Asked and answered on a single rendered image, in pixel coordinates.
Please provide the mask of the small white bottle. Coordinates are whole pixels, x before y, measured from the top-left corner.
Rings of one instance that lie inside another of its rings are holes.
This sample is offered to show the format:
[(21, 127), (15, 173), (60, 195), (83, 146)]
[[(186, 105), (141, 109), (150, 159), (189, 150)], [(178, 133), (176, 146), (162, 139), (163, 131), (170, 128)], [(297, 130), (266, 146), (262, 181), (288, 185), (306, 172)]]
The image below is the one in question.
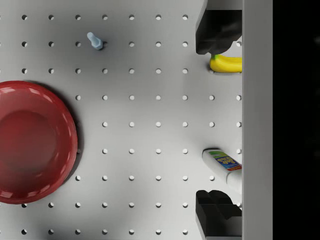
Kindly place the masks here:
[(242, 165), (220, 149), (206, 149), (202, 160), (233, 191), (242, 194)]

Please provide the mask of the grey bolt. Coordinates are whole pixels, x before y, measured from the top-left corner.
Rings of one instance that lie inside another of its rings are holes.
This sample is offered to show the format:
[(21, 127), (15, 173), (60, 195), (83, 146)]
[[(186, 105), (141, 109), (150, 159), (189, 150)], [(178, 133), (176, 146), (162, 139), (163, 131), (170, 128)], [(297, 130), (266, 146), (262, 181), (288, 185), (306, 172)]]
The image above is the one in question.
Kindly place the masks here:
[(96, 37), (92, 32), (87, 33), (87, 38), (89, 39), (91, 46), (96, 50), (101, 50), (103, 48), (102, 40)]

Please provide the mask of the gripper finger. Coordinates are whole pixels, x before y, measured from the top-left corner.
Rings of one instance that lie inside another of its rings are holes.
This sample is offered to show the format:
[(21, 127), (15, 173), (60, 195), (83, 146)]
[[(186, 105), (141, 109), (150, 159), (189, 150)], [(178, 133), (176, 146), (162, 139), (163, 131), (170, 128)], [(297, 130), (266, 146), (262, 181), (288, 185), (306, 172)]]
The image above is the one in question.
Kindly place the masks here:
[(196, 53), (222, 54), (241, 36), (241, 10), (205, 10), (195, 34)]
[(204, 237), (242, 236), (242, 210), (220, 190), (198, 190), (195, 213)]

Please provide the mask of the red plate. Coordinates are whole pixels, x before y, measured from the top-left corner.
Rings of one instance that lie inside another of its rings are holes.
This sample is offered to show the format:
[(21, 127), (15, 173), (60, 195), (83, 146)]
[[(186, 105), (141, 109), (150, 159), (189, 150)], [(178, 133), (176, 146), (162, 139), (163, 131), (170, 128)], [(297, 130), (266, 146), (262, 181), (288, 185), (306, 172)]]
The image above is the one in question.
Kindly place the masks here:
[(56, 191), (78, 150), (68, 107), (46, 87), (0, 83), (0, 203), (26, 204)]

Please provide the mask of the yellow banana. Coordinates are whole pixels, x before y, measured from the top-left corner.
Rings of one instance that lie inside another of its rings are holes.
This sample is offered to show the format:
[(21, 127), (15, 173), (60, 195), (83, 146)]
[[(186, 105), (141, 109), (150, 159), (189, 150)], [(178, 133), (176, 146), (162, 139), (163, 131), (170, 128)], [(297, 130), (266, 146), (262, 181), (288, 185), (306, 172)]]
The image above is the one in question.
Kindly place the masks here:
[(217, 73), (241, 73), (242, 58), (216, 54), (211, 56), (209, 66)]

